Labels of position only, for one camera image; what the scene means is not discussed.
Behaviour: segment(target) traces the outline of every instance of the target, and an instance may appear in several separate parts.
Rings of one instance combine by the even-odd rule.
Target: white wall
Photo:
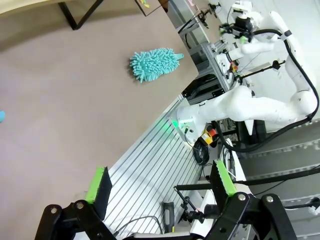
[[[220,0],[222,5],[221,11],[217,14],[222,23],[227,21],[227,14],[234,0]],[[320,0],[252,0],[253,8],[263,16],[267,16],[269,11],[278,12],[290,28],[291,32],[298,39],[301,48],[304,51],[306,62],[313,69],[314,75],[320,79]],[[261,53],[250,63],[243,73],[250,73],[250,69],[258,67],[273,60],[285,60],[288,56],[285,46],[282,42],[277,43],[276,50],[273,52]],[[239,62],[239,69],[246,66],[257,54],[243,57]],[[279,73],[268,70],[250,78],[252,89],[258,97],[270,97],[280,101],[289,101],[291,95],[296,91],[295,86],[284,67]],[[317,90],[320,92],[320,83],[318,82]],[[267,123],[269,131],[276,126]]]

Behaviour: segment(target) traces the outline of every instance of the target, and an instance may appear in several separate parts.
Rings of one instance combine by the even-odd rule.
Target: beige floor
[[[113,8],[119,1],[123,2],[121,9]],[[92,2],[69,5],[73,13],[81,15]],[[133,0],[106,0],[78,31],[70,29],[57,5],[0,18],[0,110],[6,112],[0,124],[0,239],[33,239],[45,206],[65,207],[75,194],[87,190],[95,168],[108,165],[109,158],[119,158],[157,118],[154,112],[148,115],[152,107],[168,106],[177,96],[173,97],[177,89],[168,82],[165,93],[152,96],[164,103],[150,106],[148,99],[142,99],[136,113],[145,114],[146,121],[130,129],[123,126],[123,137],[129,139],[126,144],[118,144],[116,149],[107,144],[112,141],[109,133],[123,133],[114,129],[107,116],[115,112],[106,106],[126,106],[121,95],[112,94],[111,83],[117,78],[108,69],[116,68],[118,62],[110,61],[108,55],[115,59],[128,56],[108,46],[106,39],[126,49],[131,39],[118,37],[120,33],[137,36],[140,33],[134,29],[143,31],[148,23],[140,26],[133,21],[130,24],[135,28],[120,26],[112,33],[104,23],[117,25],[115,17],[126,20],[137,15],[141,12]],[[152,31],[164,32],[162,23],[158,25]],[[170,38],[170,42],[181,41],[178,35]],[[162,40],[156,41],[161,46]],[[150,42],[146,45],[154,48]],[[178,51],[187,53],[184,47]],[[191,80],[185,81],[180,80],[179,90]],[[132,93],[126,90],[122,94]],[[135,118],[132,108],[117,114],[128,122]]]

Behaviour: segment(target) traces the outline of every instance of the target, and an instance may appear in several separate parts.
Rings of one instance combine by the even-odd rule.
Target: lime green tape
[[[229,197],[233,196],[237,192],[237,190],[236,190],[235,185],[229,176],[229,173],[226,169],[226,166],[224,165],[224,162],[223,161],[216,161],[216,167],[218,168],[219,175],[222,180],[226,194]]]
[[[101,179],[104,175],[104,172],[105,172],[105,167],[97,167],[96,168],[95,175],[91,181],[88,193],[85,196],[85,200],[89,204],[93,204],[96,199],[96,196],[97,196],[97,193],[98,193],[98,190],[100,187],[100,182],[101,182]]]

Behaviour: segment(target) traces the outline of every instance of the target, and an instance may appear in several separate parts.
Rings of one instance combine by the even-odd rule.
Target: turquoise cleaning mitt
[[[142,51],[140,54],[134,53],[130,58],[130,66],[136,79],[150,82],[156,80],[162,74],[173,72],[180,64],[182,53],[175,54],[172,48],[158,48],[151,51]]]

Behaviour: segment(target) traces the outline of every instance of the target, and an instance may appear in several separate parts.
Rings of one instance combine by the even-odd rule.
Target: black bracket
[[[96,0],[94,4],[89,8],[89,10],[85,13],[85,15],[81,18],[79,23],[76,23],[74,17],[72,16],[67,4],[65,2],[59,2],[59,7],[62,10],[66,20],[68,21],[72,30],[78,30],[82,27],[82,25],[86,22],[86,20],[91,16],[91,14],[96,10],[96,8],[103,2],[104,0]]]

